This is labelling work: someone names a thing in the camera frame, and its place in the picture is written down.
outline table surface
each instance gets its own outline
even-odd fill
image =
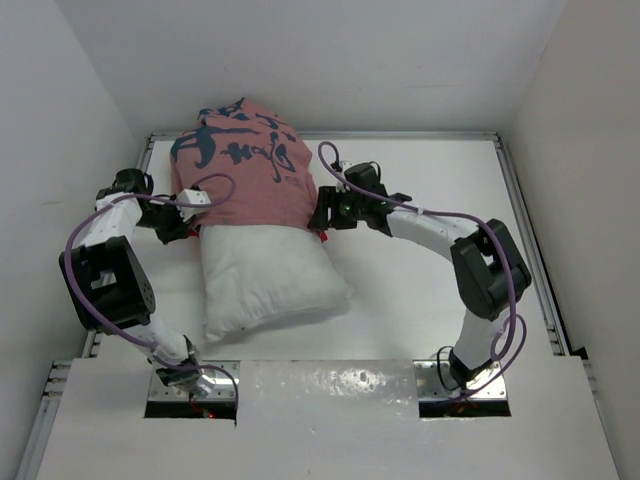
[[[500,218],[521,247],[492,142],[336,143],[345,159],[377,161],[390,192]],[[154,145],[156,193],[168,191],[170,145]],[[316,183],[333,183],[319,167],[314,160]],[[519,303],[528,341],[506,374],[512,417],[421,420],[411,360],[455,342],[464,313],[453,270],[437,255],[366,227],[331,232],[327,251],[357,291],[348,310],[210,344],[197,240],[163,247],[138,232],[134,248],[159,314],[205,358],[241,360],[238,427],[144,419],[150,368],[106,338],[97,359],[74,361],[40,479],[617,478],[580,359],[552,356],[533,288]]]

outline silver metal plate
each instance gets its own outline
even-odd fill
[[[213,365],[220,367],[229,372],[236,381],[236,384],[240,384],[240,362],[238,361],[208,361],[202,360],[200,362],[203,365]],[[225,375],[208,370],[206,373],[207,379],[210,383],[215,384],[211,393],[206,397],[198,398],[199,402],[220,402],[228,403],[233,401],[235,397],[235,391],[231,379]],[[165,387],[155,373],[151,374],[151,382],[149,383],[149,396],[147,398],[149,402],[188,402],[189,394],[184,390],[180,390],[175,387]]]
[[[61,397],[71,370],[71,362],[60,360],[53,362],[47,384],[44,387],[44,395],[49,397]]]
[[[460,395],[460,390],[448,391],[442,386],[438,377],[437,362],[435,360],[416,360],[413,362],[416,373],[416,384],[418,387],[419,402],[440,402],[447,398],[456,398]],[[449,380],[453,386],[453,379],[449,375],[449,362],[440,362],[442,374],[445,382]],[[490,368],[480,373],[472,382],[467,385],[469,390],[474,390],[487,383],[491,378],[500,372],[500,364],[494,363]],[[482,401],[506,401],[507,389],[504,377],[500,375],[489,386],[471,395],[470,399],[478,402]]]

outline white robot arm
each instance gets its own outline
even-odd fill
[[[331,167],[342,171],[342,162]],[[467,307],[460,337],[449,353],[449,372],[460,388],[491,365],[492,347],[500,325],[494,322],[509,305],[508,280],[495,245],[482,229],[460,218],[443,218],[401,208],[411,198],[396,193],[389,196],[380,183],[380,167],[360,163],[344,171],[345,184],[320,187],[318,204],[309,228],[324,231],[356,228],[358,221],[393,238],[421,245],[453,264],[460,298]],[[354,185],[364,193],[352,191]],[[373,193],[372,198],[365,193]],[[531,284],[531,274],[504,223],[487,222],[506,256],[519,301]]]
[[[153,228],[163,243],[186,238],[195,215],[208,209],[209,197],[192,188],[172,198],[205,207],[176,207],[153,200],[123,198],[132,193],[150,195],[152,191],[150,176],[127,169],[118,172],[113,184],[98,193],[96,210],[110,208],[93,220],[86,236],[70,252],[73,280],[100,313],[130,340],[135,340],[167,386],[197,391],[201,374],[195,368],[198,365],[195,349],[185,336],[173,331],[154,313],[153,289],[130,241],[136,226]],[[67,275],[64,252],[60,255],[60,266],[85,328],[112,334],[79,300]],[[167,365],[185,369],[171,369]]]

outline rectangular opening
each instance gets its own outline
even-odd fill
[[[418,408],[420,418],[477,418],[510,417],[507,389],[502,376],[496,378],[485,389],[469,397],[468,400],[451,401],[460,395],[460,390],[451,392],[440,381],[436,360],[416,360],[414,363]],[[443,376],[448,377],[449,362],[441,361]],[[484,385],[500,371],[500,364],[494,363],[478,375],[468,385],[469,389]]]
[[[239,362],[202,361],[229,372],[239,385]],[[202,418],[207,420],[235,420],[235,391],[226,376],[208,371],[206,379],[210,392],[200,398],[189,398],[189,393],[176,387],[166,387],[160,378],[151,374],[145,418]]]

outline pink pillowcase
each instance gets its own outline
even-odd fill
[[[307,229],[317,200],[309,173],[311,151],[275,113],[241,98],[204,109],[200,126],[184,132],[171,148],[175,193],[212,173],[236,181],[234,195],[211,208],[200,225],[285,225]],[[229,192],[224,178],[200,185],[212,200]]]

